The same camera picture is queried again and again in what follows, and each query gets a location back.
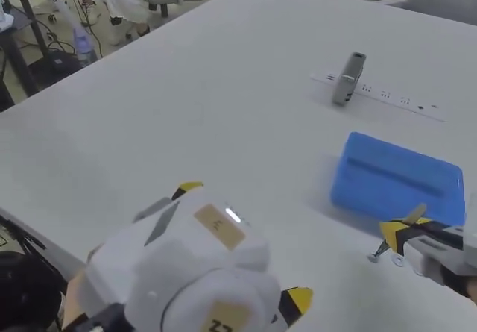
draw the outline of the blue box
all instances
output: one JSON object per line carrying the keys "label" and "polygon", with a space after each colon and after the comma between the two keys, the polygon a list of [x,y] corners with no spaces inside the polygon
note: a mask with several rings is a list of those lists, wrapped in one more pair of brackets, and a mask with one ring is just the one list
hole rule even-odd
{"label": "blue box", "polygon": [[353,132],[331,191],[334,205],[379,221],[406,217],[418,204],[447,225],[465,221],[464,181],[458,166]]}

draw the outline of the black stand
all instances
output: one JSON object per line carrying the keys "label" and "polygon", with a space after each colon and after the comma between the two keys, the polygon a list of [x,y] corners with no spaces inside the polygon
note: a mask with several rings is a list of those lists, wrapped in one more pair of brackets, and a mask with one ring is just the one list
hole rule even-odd
{"label": "black stand", "polygon": [[[73,54],[50,50],[48,48],[40,30],[37,18],[35,17],[28,0],[20,0],[24,13],[11,7],[8,0],[4,1],[5,5],[10,7],[10,14],[15,17],[15,20],[13,21],[12,28],[0,33],[0,46],[3,48],[15,75],[18,77],[20,84],[28,97],[38,93],[39,87],[41,89],[49,87],[80,70],[81,66],[78,59]],[[23,59],[22,53],[13,38],[13,34],[16,31],[21,30],[26,26],[31,27],[38,48],[42,53],[42,58],[30,65],[27,65]]]}

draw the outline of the black tape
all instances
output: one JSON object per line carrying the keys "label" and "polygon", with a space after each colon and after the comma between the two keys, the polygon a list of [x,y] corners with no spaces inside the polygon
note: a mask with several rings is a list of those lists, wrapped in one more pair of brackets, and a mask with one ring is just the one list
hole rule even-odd
{"label": "black tape", "polygon": [[421,237],[422,235],[433,237],[430,233],[431,231],[442,231],[443,229],[448,227],[448,225],[431,220],[430,222],[425,222],[423,224],[414,224],[409,226],[409,228],[398,230],[396,231],[396,252],[399,255],[404,256],[404,244],[409,239]]}
{"label": "black tape", "polygon": [[291,298],[288,291],[282,291],[279,311],[289,327],[301,317],[301,312],[298,309],[298,306],[294,303],[293,298]]}

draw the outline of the table surface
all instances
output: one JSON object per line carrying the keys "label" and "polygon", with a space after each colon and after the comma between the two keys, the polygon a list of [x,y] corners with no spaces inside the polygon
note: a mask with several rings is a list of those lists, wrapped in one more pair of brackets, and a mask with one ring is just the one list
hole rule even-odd
{"label": "table surface", "polygon": [[[264,232],[283,286],[314,289],[294,331],[474,331],[469,301],[389,256],[369,263],[378,237],[328,193],[351,131],[458,164],[466,195],[477,187],[476,37],[359,0],[211,0],[3,112],[0,205],[85,260],[202,180]],[[352,51],[368,56],[363,81],[438,102],[449,122],[321,104],[310,74],[339,72]]]}

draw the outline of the power strip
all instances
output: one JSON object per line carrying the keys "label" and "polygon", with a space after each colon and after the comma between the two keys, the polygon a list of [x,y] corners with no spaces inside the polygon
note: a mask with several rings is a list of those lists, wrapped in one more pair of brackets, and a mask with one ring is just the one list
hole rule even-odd
{"label": "power strip", "polygon": [[[334,73],[329,75],[312,75],[312,80],[319,81],[325,84],[333,85],[338,81],[338,76]],[[381,90],[372,87],[369,84],[363,84],[358,82],[354,90],[356,95],[362,95],[385,104],[389,104],[394,107],[401,108],[403,110],[409,110],[417,113],[421,116],[425,116],[430,119],[435,119],[439,122],[447,122],[443,111],[435,104],[423,104],[417,102],[412,98],[405,97],[404,95],[391,93],[387,90]]]}

